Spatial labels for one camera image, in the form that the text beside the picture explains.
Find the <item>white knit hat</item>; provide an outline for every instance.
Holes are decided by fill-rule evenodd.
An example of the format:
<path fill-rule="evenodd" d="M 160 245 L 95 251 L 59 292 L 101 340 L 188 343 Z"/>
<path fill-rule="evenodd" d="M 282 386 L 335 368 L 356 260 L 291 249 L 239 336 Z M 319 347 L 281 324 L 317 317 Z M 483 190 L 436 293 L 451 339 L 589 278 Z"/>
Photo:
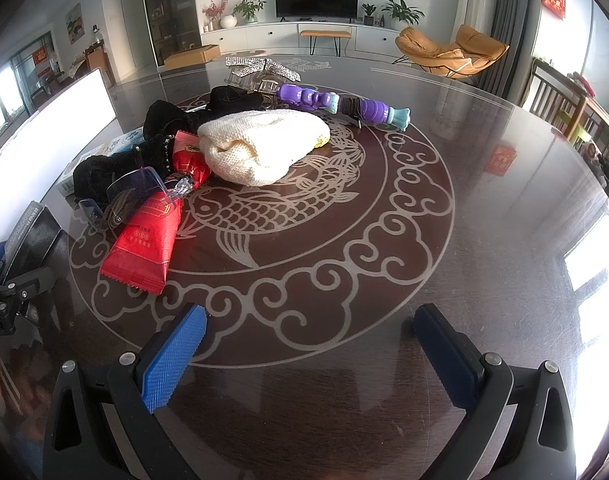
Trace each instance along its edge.
<path fill-rule="evenodd" d="M 331 135 L 319 117 L 296 110 L 241 112 L 204 123 L 200 151 L 218 176 L 245 186 L 280 180 L 296 160 Z"/>

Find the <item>black cloth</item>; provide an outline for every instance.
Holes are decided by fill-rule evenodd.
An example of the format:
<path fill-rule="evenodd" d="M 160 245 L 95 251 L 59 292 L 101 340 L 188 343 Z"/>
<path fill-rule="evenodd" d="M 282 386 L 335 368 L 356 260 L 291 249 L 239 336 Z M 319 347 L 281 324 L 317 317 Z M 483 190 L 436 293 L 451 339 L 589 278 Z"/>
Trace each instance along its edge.
<path fill-rule="evenodd" d="M 208 121 L 238 112 L 261 110 L 263 104 L 262 94 L 248 93 L 232 86 L 213 88 L 206 108 L 194 112 L 185 112 L 166 101 L 156 101 L 147 111 L 142 127 L 144 142 L 137 146 L 138 150 L 111 156 L 90 156 L 78 164 L 73 171 L 76 200 L 91 198 L 105 209 L 108 205 L 107 188 L 121 176 L 140 167 L 151 166 L 164 180 L 171 174 L 172 137 L 178 130 L 196 134 L 198 128 Z"/>

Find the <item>glossy tabletop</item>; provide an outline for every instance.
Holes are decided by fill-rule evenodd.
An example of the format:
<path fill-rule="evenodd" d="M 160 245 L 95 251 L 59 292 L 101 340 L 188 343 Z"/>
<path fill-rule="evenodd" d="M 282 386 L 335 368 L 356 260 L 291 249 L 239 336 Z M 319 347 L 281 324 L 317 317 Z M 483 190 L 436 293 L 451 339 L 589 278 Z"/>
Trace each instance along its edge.
<path fill-rule="evenodd" d="M 305 86 L 410 107 L 412 126 L 360 130 L 323 114 L 331 142 L 274 186 L 210 177 L 185 200 L 159 297 L 100 276 L 112 234 L 51 190 L 44 203 L 67 231 L 48 261 L 59 279 L 38 326 L 19 319 L 0 338 L 13 380 L 44 397 L 66 359 L 137 351 L 195 301 L 207 335 L 156 416 L 203 480 L 418 478 L 463 416 L 409 332 L 413 310 L 432 302 L 482 352 L 559 365 L 582 469 L 609 412 L 609 201 L 579 155 L 549 124 L 458 82 L 364 60 L 274 59 Z M 228 74 L 212 62 L 117 87 L 121 129 L 159 98 L 203 103 Z M 29 468 L 41 429 L 0 414 Z"/>

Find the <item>plant pot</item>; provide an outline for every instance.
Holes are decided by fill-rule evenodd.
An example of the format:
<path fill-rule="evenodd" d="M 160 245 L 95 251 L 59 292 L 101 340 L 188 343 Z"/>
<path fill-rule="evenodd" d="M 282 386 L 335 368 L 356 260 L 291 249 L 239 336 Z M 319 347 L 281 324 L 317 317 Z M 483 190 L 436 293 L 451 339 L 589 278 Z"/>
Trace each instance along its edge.
<path fill-rule="evenodd" d="M 233 28 L 238 24 L 238 18 L 229 14 L 228 16 L 223 16 L 220 18 L 220 25 L 222 28 Z"/>
<path fill-rule="evenodd" d="M 393 18 L 391 20 L 391 26 L 395 30 L 404 30 L 405 28 L 409 27 L 409 22 L 407 22 L 407 21 L 401 22 L 398 18 Z"/>

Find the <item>green plant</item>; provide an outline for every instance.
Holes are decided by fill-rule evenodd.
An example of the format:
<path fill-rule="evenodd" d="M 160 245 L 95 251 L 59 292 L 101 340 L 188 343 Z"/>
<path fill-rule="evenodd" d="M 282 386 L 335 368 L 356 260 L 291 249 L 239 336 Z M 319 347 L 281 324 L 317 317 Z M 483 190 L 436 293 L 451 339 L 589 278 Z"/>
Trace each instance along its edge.
<path fill-rule="evenodd" d="M 389 3 L 382 6 L 382 10 L 390 13 L 392 18 L 398 18 L 401 22 L 407 22 L 409 25 L 417 25 L 420 17 L 424 17 L 424 12 L 417 7 L 407 7 L 404 0 L 400 0 L 397 4 L 394 0 L 387 0 Z"/>
<path fill-rule="evenodd" d="M 255 17 L 256 12 L 264 9 L 264 4 L 266 4 L 266 2 L 263 2 L 262 0 L 242 0 L 233 9 L 233 14 L 239 12 L 246 20 L 250 20 Z"/>
<path fill-rule="evenodd" d="M 370 16 L 377 10 L 377 7 L 372 4 L 362 4 L 362 8 L 365 16 Z"/>

